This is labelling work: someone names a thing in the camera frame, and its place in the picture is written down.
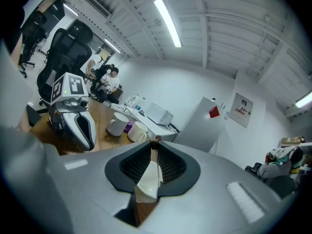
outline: ceiling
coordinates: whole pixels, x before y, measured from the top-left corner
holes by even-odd
[[[233,78],[242,70],[275,96],[286,116],[299,112],[295,101],[312,89],[309,40],[283,0],[164,0],[182,48],[175,48],[154,0],[97,0],[108,18],[84,0],[66,1],[123,55],[189,63]]]

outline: white printer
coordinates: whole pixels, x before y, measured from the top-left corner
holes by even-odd
[[[147,116],[154,123],[162,126],[168,126],[174,117],[168,110],[159,107],[155,103],[152,103],[149,106],[145,112],[145,116]]]

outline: water bottle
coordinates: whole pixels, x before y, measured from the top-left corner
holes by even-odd
[[[143,104],[144,104],[145,98],[143,97],[135,106],[135,109],[137,109],[138,111],[141,110]]]

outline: person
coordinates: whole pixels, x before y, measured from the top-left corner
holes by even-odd
[[[91,72],[91,69],[97,69],[98,65],[103,61],[103,58],[98,54],[93,54],[91,57],[86,61],[85,64],[80,68],[80,71],[77,75],[85,78],[86,76],[89,76],[93,79],[96,79],[97,77]]]
[[[95,88],[98,82],[100,82],[101,78],[107,73],[107,70],[114,68],[115,65],[113,64],[102,64],[102,66],[99,69],[96,69],[96,79],[92,82],[92,86],[90,88],[90,91],[92,94],[95,94]]]
[[[110,73],[106,73],[100,79],[102,86],[98,92],[98,98],[101,103],[105,100],[110,100],[112,103],[119,104],[119,100],[113,95],[120,84],[119,78],[117,77],[119,70],[116,67],[111,69]]]

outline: white table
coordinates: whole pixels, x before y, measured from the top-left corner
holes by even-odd
[[[171,132],[164,126],[160,126],[152,122],[148,117],[143,116],[139,114],[139,112],[136,109],[133,109],[131,107],[127,107],[126,109],[130,112],[131,116],[135,118],[137,121],[143,123],[149,131],[152,133],[151,138],[154,138],[156,135],[160,135],[162,140],[165,141],[173,141],[176,133]]]

